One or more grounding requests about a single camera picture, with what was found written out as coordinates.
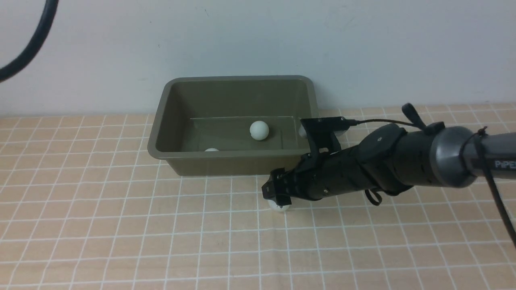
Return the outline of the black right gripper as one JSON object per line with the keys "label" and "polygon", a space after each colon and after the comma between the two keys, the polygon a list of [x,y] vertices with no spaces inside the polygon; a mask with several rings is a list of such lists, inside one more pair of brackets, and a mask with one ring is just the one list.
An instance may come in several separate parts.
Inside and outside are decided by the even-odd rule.
{"label": "black right gripper", "polygon": [[356,160],[358,146],[323,154],[317,165],[303,158],[293,169],[274,169],[261,187],[265,200],[290,206],[291,197],[316,201],[363,190],[363,169]]}

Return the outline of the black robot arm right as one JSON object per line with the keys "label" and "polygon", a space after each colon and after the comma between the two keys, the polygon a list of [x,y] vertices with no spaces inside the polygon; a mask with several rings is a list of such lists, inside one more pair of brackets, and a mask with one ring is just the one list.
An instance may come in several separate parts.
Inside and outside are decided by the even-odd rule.
{"label": "black robot arm right", "polygon": [[302,157],[292,170],[279,168],[262,186],[263,197],[278,206],[292,198],[317,201],[364,191],[374,205],[379,193],[398,196],[414,186],[462,189],[488,168],[495,178],[515,178],[514,133],[473,132],[462,126],[435,134],[407,132],[396,124],[376,129],[361,143],[319,159]]}

